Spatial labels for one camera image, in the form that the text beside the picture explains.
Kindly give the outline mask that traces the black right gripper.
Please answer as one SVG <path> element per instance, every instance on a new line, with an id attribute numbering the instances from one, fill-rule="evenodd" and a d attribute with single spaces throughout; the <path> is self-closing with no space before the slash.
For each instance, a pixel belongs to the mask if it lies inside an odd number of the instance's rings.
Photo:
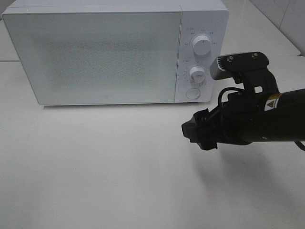
<path id="1" fill-rule="evenodd" d="M 182 124 L 183 136 L 206 151 L 217 149 L 218 143 L 243 146 L 266 141 L 262 114 L 267 95 L 234 92 L 228 94 L 227 102 L 222 102 L 223 94 L 220 92 L 214 109 L 198 111 Z"/>

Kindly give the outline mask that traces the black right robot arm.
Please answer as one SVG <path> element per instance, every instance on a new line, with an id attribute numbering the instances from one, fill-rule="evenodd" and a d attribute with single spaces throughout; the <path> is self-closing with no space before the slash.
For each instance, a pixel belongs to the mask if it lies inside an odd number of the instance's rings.
<path id="1" fill-rule="evenodd" d="M 225 88 L 218 105 L 196 112 L 182 124 L 182 133 L 202 150 L 253 142 L 293 142 L 304 150 L 305 91 L 248 95 L 244 89 Z"/>

